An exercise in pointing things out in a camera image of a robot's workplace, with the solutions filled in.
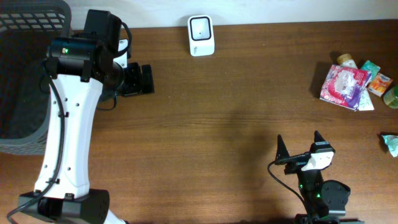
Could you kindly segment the white cone-shaped pouch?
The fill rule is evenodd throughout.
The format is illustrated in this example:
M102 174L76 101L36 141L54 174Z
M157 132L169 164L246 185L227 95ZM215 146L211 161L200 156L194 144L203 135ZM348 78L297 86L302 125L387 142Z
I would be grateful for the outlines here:
M343 54L340 55L337 58L337 62L339 65L344 66L344 67L350 67L350 68L358 68L355 61L353 60L352 56L350 54ZM369 93L367 89L365 88L361 94L360 101L359 101L359 106L358 106L359 111L372 111L374 110L373 103L370 99Z

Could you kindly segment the red purple snack bag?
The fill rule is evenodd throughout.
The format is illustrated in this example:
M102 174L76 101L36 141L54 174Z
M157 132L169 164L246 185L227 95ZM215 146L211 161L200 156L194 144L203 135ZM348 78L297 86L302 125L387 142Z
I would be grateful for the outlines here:
M356 111L371 72L332 65L320 92L320 99Z

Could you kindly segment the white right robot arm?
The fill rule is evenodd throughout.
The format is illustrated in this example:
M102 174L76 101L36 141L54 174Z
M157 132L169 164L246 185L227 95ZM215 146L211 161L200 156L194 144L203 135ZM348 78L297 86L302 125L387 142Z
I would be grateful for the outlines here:
M297 176L298 192L277 181L300 199L306 211L296 215L294 223L339 223L340 217L345 216L351 189L337 180L324 180L322 176L334 155L335 149L318 131L314 132L309 151L295 156L289 154L282 136L277 136L277 152L270 165L284 166L285 175Z

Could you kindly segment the teal small tissue pack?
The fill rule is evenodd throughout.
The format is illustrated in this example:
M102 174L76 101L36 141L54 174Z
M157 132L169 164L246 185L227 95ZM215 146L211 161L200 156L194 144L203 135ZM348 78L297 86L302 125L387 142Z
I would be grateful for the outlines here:
M362 65L361 69L371 72L369 81L372 81L381 70L380 66L372 63L370 60L365 61L365 63Z

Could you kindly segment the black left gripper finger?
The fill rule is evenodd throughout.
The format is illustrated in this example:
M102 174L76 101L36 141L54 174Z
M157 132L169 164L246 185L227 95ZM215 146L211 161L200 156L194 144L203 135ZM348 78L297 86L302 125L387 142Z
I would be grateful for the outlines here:
M153 93L154 92L154 81L152 76L152 69L150 65L142 66L142 92Z
M124 83L121 90L121 96L140 95L141 87L141 68L137 62L129 63L124 72Z

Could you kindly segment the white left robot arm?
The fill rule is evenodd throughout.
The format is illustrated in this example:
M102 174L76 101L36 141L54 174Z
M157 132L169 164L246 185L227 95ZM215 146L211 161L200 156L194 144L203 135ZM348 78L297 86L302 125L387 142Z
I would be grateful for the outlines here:
M15 213L48 223L121 223L109 192L90 186L88 156L98 103L154 92L150 65L116 62L131 55L130 45L119 48L122 30L128 26L119 17L91 9L82 33L49 46L42 62L51 99L44 161Z

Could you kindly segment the mint green wipes pack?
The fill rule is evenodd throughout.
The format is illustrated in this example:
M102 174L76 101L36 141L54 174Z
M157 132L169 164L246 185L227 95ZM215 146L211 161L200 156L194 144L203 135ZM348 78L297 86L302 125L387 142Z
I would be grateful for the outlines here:
M392 157L398 155L398 136L397 135L382 135L385 145L387 146Z

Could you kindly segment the green lid jar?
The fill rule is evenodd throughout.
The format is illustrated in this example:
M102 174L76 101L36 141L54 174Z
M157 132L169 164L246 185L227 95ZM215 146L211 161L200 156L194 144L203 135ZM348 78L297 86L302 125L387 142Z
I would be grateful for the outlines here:
M398 109L398 86L395 85L390 90L388 90L383 96L383 101L385 105L392 109Z

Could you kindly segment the orange tissue pack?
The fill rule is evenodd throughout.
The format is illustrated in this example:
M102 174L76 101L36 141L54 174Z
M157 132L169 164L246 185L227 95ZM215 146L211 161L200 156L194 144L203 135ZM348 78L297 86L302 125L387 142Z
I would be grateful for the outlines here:
M389 85L392 83L393 79L378 73L374 79L370 82L368 86L368 90L377 95L378 97L381 97L385 91L388 89Z

